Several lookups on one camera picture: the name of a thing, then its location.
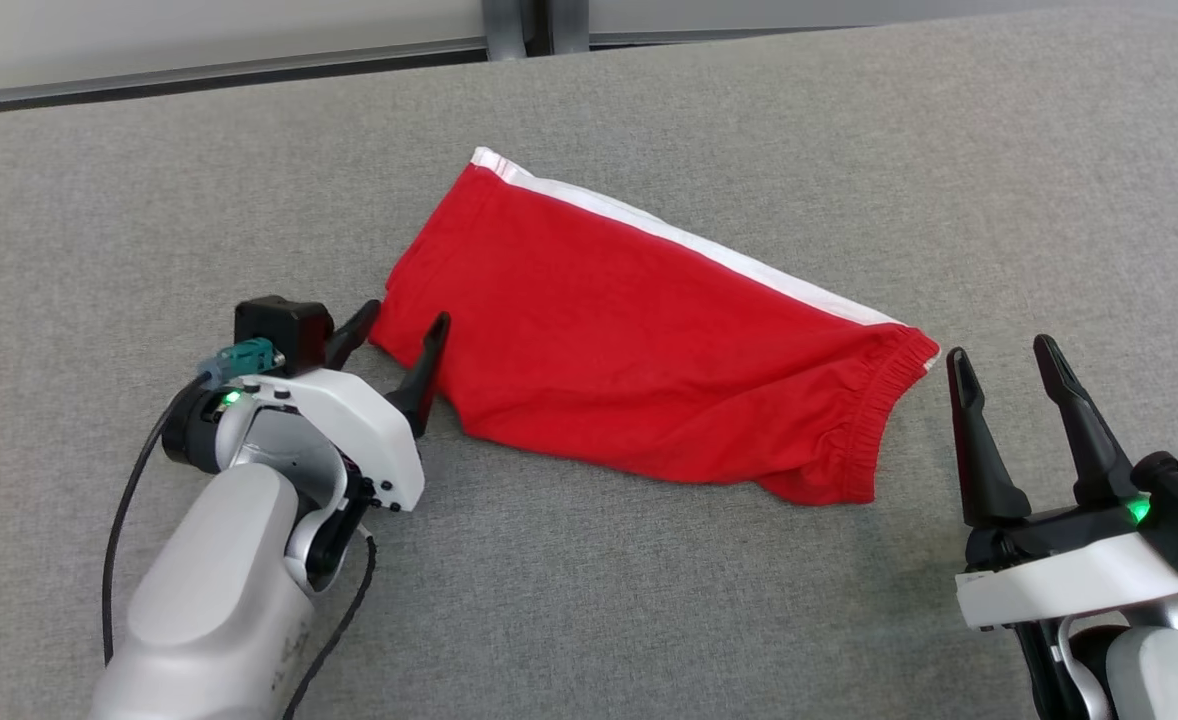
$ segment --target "black wire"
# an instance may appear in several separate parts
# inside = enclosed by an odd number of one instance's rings
[[[327,660],[327,655],[332,650],[336,650],[336,646],[340,642],[340,635],[345,634],[348,625],[351,623],[353,615],[357,614],[357,609],[362,605],[362,599],[366,596],[366,589],[371,587],[371,575],[375,575],[375,539],[368,536],[366,573],[362,575],[362,584],[357,587],[353,601],[350,602],[350,607],[345,610],[345,616],[340,619],[340,625],[336,626],[336,632],[327,639],[327,643],[323,646],[323,650],[318,652],[318,658],[315,658],[313,665],[309,666],[305,679],[302,679],[300,687],[296,688],[296,694],[291,696],[291,702],[287,704],[287,711],[283,712],[282,720],[292,720],[296,716],[296,708],[300,707],[302,700],[305,700],[305,691],[309,689],[310,680],[313,680],[315,675],[318,675],[318,671],[323,669],[323,661]]]
[[[148,430],[145,447],[141,447],[140,455],[135,456],[135,468],[131,469],[127,487],[123,488],[123,500],[118,501],[118,513],[113,517],[113,527],[110,528],[110,546],[105,547],[104,575],[100,576],[100,633],[104,638],[105,665],[110,665],[110,660],[113,660],[113,562],[114,556],[118,555],[118,537],[123,534],[123,521],[127,518],[131,497],[135,495],[135,487],[140,484],[140,475],[145,471],[145,462],[154,451],[154,445],[158,445],[158,438],[163,434],[163,425],[167,423],[168,416],[176,411],[185,397],[210,377],[211,374],[205,372],[197,375],[181,391],[176,394],[176,397],[167,404],[167,410],[163,410],[163,414],[158,416],[154,429]]]

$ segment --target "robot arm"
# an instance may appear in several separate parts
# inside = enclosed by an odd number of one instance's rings
[[[378,311],[370,300],[333,331],[318,304],[270,296],[238,306],[238,346],[266,345],[251,346],[259,359],[234,346],[201,366],[218,382],[183,397],[163,425],[171,460],[216,476],[135,589],[92,719],[282,712],[313,600],[336,577],[364,511],[411,510],[424,489],[415,438],[449,318],[434,323],[408,381],[382,396],[340,371]],[[252,366],[259,372],[243,371]]]
[[[1048,336],[1033,343],[1060,409],[1077,506],[1033,514],[982,417],[967,352],[949,352],[962,517],[958,602],[969,628],[1014,630],[1045,720],[1178,720],[1178,464],[1136,468]],[[1141,491],[1152,495],[1141,495]],[[1129,626],[1074,623],[1120,612]]]

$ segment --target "teal connector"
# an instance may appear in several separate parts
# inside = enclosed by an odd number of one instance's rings
[[[211,377],[201,387],[216,389],[243,375],[265,374],[282,364],[282,357],[273,349],[273,343],[263,337],[243,341],[203,361],[197,372],[210,374]]]

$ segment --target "green led light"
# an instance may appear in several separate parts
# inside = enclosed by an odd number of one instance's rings
[[[1141,520],[1144,520],[1145,516],[1149,515],[1149,507],[1150,507],[1149,497],[1145,496],[1132,497],[1132,500],[1129,500],[1123,504],[1126,506],[1127,509],[1132,513],[1132,518],[1136,520],[1137,524],[1140,524]]]

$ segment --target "white stripe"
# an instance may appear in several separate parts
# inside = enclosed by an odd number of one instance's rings
[[[741,255],[735,250],[730,250],[730,247],[719,245],[716,242],[706,240],[703,237],[686,232],[683,229],[674,227],[655,214],[644,213],[643,210],[626,205],[623,202],[615,200],[605,194],[577,187],[570,183],[535,177],[519,167],[517,163],[512,163],[512,160],[508,160],[503,156],[499,156],[498,152],[487,147],[479,147],[474,151],[474,165],[478,165],[479,169],[490,170],[502,181],[512,184],[515,187],[522,187],[567,202],[569,205],[575,205],[576,209],[602,214],[603,218],[611,218],[613,220],[630,225],[630,227],[637,227],[640,231],[663,238],[663,240],[676,242],[677,245],[694,250],[709,260],[734,270],[734,272],[743,275],[746,278],[765,284],[765,286],[772,288],[772,290],[781,295],[793,297],[794,300],[805,302],[805,304],[816,308],[816,310],[835,315],[838,318],[862,325],[876,325],[881,323],[904,324],[889,318],[887,315],[879,313],[872,308],[860,305],[859,302],[845,299],[841,295],[827,291],[825,288],[814,286],[814,284],[805,279],[795,278],[794,275],[782,273],[780,270],[772,267],[772,265],[749,258],[748,255]]]
[[[935,365],[937,361],[940,359],[941,352],[944,352],[944,348],[941,348],[941,350],[937,350],[937,354],[932,355],[931,359],[927,359],[926,363],[922,363],[922,370],[926,370],[926,372],[931,372],[932,365]]]

